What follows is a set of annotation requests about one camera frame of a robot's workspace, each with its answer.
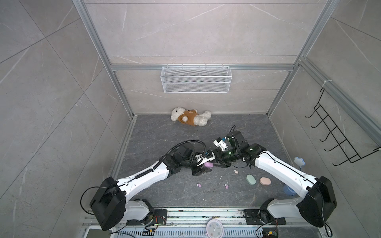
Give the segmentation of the purple earbud case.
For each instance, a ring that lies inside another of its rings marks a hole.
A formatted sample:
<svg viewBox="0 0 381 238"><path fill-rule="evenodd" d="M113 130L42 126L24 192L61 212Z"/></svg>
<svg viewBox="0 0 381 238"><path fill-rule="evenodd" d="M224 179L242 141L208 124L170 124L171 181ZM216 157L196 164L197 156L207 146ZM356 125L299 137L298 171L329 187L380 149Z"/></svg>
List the purple earbud case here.
<svg viewBox="0 0 381 238"><path fill-rule="evenodd" d="M205 162L204 166L207 167L207 168L213 168L214 164L212 162Z"/></svg>

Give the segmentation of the mint green earbud case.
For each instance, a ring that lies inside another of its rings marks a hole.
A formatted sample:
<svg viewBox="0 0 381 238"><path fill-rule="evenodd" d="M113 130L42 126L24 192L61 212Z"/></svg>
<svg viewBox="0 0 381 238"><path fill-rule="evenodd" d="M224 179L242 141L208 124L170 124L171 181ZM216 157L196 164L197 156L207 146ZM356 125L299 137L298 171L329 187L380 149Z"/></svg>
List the mint green earbud case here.
<svg viewBox="0 0 381 238"><path fill-rule="evenodd" d="M247 175L246 176L246 181L248 182L248 184L250 185L255 185L256 184L256 179L252 176L252 175Z"/></svg>

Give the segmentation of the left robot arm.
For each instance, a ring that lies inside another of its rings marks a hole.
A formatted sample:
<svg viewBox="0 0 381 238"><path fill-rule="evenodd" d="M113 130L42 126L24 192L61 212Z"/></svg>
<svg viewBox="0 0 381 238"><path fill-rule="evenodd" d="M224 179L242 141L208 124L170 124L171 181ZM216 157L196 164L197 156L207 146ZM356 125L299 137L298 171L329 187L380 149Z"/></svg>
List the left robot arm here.
<svg viewBox="0 0 381 238"><path fill-rule="evenodd" d="M154 217L154 208L146 199L133 200L133 197L182 168L190 168L195 176L208 172L210 169L204 164L214 160L216 153L200 140L180 142L153 165L134 175L103 180L89 203L89 214L95 216L102 231L114 228L123 219L148 224Z"/></svg>

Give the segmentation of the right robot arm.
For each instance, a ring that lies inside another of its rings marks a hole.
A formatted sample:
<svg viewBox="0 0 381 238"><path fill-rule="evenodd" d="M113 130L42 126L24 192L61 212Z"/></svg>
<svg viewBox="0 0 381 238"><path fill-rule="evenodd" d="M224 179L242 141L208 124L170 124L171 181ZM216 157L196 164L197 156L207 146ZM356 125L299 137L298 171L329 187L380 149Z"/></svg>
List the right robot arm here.
<svg viewBox="0 0 381 238"><path fill-rule="evenodd" d="M331 181L321 176L316 178L278 159L259 144L249 145L239 131L233 131L214 142L214 163L229 167L236 160L264 170L290 187L297 198L268 199L258 216L264 223L279 218L303 218L309 224L322 228L337 207Z"/></svg>

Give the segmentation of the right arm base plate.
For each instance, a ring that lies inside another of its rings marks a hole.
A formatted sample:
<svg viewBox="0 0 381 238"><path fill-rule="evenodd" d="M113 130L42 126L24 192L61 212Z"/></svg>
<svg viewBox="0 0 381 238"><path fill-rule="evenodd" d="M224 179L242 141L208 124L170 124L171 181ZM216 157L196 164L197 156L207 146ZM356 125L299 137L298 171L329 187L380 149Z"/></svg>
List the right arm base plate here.
<svg viewBox="0 0 381 238"><path fill-rule="evenodd" d="M247 225L286 225L285 218L274 218L269 212L260 209L244 209L242 213Z"/></svg>

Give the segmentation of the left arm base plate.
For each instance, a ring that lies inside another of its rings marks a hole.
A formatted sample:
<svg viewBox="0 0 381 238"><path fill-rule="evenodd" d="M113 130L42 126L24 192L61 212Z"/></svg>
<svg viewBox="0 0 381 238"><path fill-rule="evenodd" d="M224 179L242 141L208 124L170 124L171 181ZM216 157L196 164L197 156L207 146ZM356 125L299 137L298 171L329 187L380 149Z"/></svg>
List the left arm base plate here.
<svg viewBox="0 0 381 238"><path fill-rule="evenodd" d="M153 212L150 212L142 221L138 220L128 220L128 226L136 226L136 225L154 225L156 226L157 222L159 224L166 224L167 219L167 209L156 209Z"/></svg>

